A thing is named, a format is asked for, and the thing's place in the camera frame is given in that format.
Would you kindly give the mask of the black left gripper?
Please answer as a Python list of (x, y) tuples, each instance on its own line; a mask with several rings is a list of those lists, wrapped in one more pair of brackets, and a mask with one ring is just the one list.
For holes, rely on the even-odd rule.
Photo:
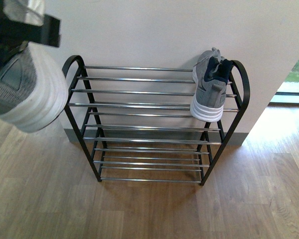
[(0, 0), (0, 59), (10, 59), (28, 45), (48, 58), (45, 46), (60, 46), (61, 20), (45, 13), (43, 0)]

